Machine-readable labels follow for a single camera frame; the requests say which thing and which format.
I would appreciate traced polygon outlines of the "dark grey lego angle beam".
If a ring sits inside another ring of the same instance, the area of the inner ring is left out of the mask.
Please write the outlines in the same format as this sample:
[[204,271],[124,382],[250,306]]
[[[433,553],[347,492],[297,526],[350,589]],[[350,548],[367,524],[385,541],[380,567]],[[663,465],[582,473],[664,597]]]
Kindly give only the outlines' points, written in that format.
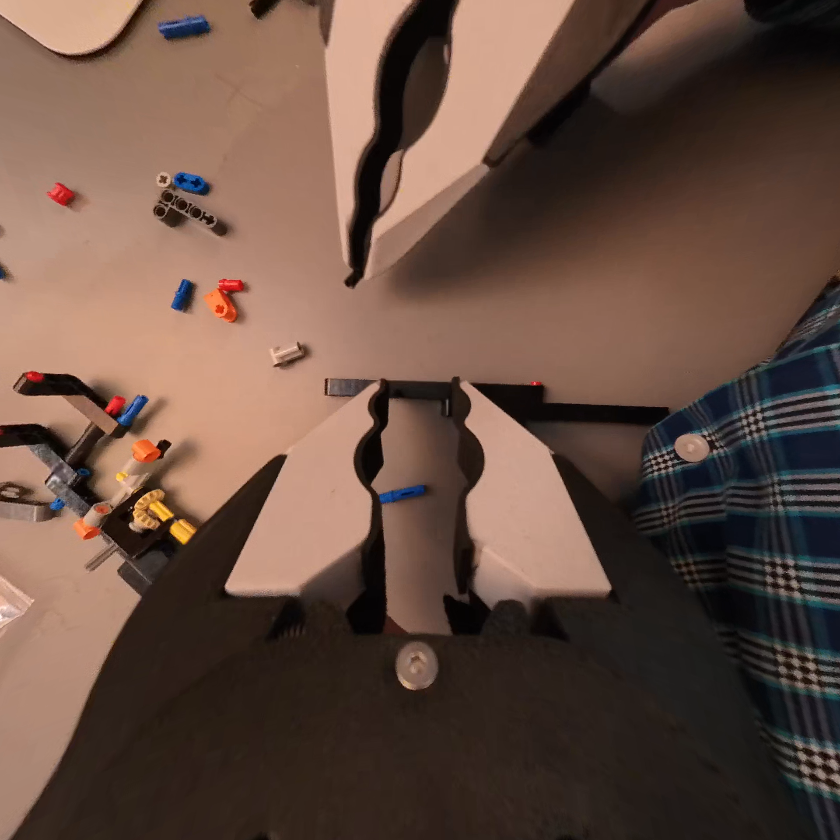
[[202,209],[189,196],[171,188],[161,191],[153,206],[153,215],[168,228],[178,228],[191,222],[217,237],[224,237],[228,233],[228,226],[222,219]]

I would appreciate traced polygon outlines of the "black lego beam assembly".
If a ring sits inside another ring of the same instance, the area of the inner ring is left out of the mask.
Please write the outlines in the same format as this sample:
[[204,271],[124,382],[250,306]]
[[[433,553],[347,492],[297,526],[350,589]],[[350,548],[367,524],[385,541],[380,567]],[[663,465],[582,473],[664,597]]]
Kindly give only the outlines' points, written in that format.
[[[622,424],[652,427],[670,414],[664,406],[626,406],[547,402],[540,382],[475,383],[474,387],[521,425],[530,423]],[[391,398],[438,402],[453,416],[451,381],[390,381]]]

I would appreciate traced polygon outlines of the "yellow black lego model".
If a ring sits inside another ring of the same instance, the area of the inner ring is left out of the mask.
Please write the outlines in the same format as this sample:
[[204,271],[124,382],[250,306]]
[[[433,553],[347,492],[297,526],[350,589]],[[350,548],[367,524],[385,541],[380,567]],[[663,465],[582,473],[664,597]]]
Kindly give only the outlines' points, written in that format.
[[154,469],[168,453],[171,443],[141,438],[131,444],[130,456],[115,476],[116,490],[99,498],[89,485],[88,461],[96,447],[107,440],[123,438],[148,403],[145,395],[127,402],[116,395],[109,400],[71,374],[22,373],[14,384],[21,396],[54,396],[73,407],[87,426],[72,445],[66,445],[46,426],[6,424],[1,426],[2,448],[24,448],[45,466],[45,488],[52,509],[75,516],[72,528],[79,539],[102,539],[104,548],[86,565],[94,571],[111,557],[121,560],[119,576],[138,595],[159,578],[180,548],[187,545],[196,528],[178,517],[165,502],[162,488],[149,482]]

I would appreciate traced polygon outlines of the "clear plastic bag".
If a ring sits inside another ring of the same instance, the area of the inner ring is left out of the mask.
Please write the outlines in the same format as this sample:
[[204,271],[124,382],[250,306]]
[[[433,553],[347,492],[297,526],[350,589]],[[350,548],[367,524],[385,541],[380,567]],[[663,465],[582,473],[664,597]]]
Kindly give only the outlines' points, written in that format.
[[34,600],[1,576],[1,634],[6,626],[26,614]]

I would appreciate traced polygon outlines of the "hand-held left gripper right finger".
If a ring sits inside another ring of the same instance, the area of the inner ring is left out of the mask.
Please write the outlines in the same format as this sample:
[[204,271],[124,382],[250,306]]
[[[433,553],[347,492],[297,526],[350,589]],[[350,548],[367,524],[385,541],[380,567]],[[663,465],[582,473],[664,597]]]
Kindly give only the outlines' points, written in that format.
[[604,600],[612,591],[553,451],[473,384],[451,382],[458,467],[457,591],[488,608],[532,613],[555,597]]

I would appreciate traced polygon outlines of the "blue plaid shirt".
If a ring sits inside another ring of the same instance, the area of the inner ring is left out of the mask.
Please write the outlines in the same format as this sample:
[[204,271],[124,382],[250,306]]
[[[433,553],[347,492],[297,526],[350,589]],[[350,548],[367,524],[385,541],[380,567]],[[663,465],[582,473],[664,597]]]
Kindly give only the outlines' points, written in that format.
[[819,838],[839,836],[839,280],[647,434],[637,529],[697,594]]

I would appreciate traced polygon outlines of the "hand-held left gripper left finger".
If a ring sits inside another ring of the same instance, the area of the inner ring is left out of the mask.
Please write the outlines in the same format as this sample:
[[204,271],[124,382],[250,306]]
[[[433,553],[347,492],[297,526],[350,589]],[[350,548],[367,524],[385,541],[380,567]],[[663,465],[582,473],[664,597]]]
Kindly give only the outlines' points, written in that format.
[[226,593],[327,602],[355,631],[384,629],[385,541],[373,482],[388,408],[389,386],[374,380],[288,449]]

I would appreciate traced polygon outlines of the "white board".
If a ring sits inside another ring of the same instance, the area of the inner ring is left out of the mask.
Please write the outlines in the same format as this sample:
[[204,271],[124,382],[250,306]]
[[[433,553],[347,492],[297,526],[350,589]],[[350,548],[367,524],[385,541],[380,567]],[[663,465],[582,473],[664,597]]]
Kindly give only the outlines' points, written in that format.
[[60,56],[109,47],[142,1],[2,1],[1,18]]

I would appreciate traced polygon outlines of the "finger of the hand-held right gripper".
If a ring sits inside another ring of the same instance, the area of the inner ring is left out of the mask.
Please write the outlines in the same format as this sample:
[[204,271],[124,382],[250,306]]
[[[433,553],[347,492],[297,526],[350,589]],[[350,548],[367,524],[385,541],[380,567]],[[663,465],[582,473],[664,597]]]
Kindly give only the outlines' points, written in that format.
[[336,1],[324,8],[325,74],[339,231],[355,288],[368,266],[382,177],[403,134],[408,72],[433,2]]
[[648,15],[642,1],[458,2],[446,87],[402,156],[363,278],[404,257]]

